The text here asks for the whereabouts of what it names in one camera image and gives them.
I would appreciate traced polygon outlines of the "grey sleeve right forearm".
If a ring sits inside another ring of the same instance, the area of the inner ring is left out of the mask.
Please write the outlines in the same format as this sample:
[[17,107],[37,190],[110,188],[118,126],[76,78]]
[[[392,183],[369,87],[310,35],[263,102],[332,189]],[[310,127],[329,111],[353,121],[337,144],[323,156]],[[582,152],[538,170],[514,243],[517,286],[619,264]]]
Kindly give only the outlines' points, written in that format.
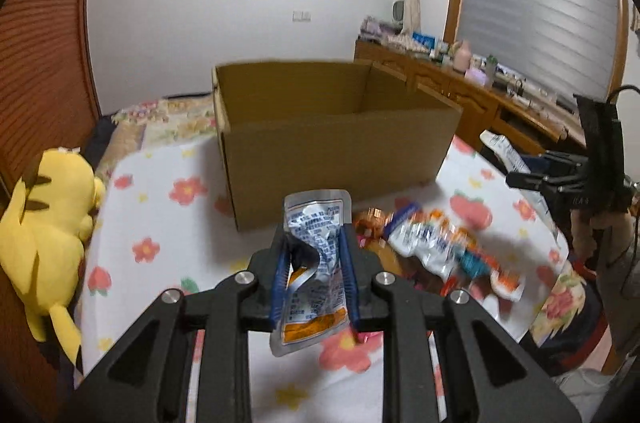
[[603,232],[597,284],[616,351],[634,354],[639,347],[639,235],[629,215]]

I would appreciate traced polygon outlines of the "person's right hand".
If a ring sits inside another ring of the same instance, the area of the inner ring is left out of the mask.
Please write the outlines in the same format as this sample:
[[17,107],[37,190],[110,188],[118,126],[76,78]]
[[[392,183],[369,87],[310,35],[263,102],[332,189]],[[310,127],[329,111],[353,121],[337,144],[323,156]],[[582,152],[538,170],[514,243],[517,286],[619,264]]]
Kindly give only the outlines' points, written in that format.
[[570,223],[573,249],[580,261],[598,253],[605,264],[611,265],[634,245],[634,222],[629,213],[573,210]]

